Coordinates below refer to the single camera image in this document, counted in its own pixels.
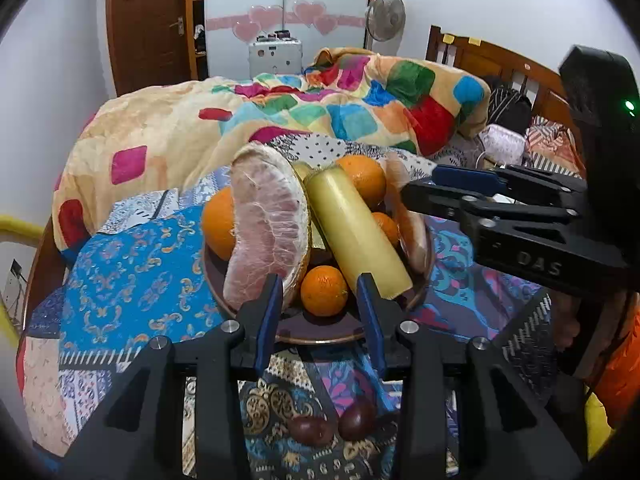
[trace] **yellow pipe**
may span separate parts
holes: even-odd
[[[387,300],[412,287],[398,253],[340,166],[311,173],[305,189],[318,227],[354,294],[363,272],[371,273]]]
[[[8,231],[14,235],[38,241],[42,238],[44,227],[18,220],[9,215],[0,215],[0,231]]]
[[[13,323],[9,319],[6,307],[0,298],[0,337],[4,336],[13,348],[18,347],[19,336]]]

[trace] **pomelo segment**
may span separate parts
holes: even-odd
[[[398,224],[400,245],[410,267],[415,272],[423,273],[428,269],[431,257],[430,234],[420,213],[409,211],[402,203],[400,191],[411,179],[400,157],[391,150],[386,154],[385,173],[385,204]]]
[[[267,274],[284,286],[283,308],[294,299],[311,247],[310,213],[293,167],[258,142],[243,146],[231,164],[236,246],[226,270],[223,297],[238,311],[260,295]]]

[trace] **wooden door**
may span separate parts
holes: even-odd
[[[190,79],[184,0],[107,0],[106,7],[118,95]]]

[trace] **black bag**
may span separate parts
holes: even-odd
[[[488,75],[482,79],[491,88],[487,124],[499,124],[512,132],[524,136],[531,124],[531,101],[519,91],[511,88],[498,76]]]

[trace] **wooden headboard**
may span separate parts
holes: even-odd
[[[431,25],[425,59],[438,61],[439,52],[443,52],[442,63],[450,63],[453,57],[454,67],[476,76],[496,75],[510,83],[516,74],[522,74],[522,92],[526,90],[529,81],[537,82],[538,91],[533,101],[533,114],[569,127],[574,134],[578,154],[582,156],[580,131],[572,121],[566,93],[556,72],[501,46],[473,38],[443,34],[440,27]]]

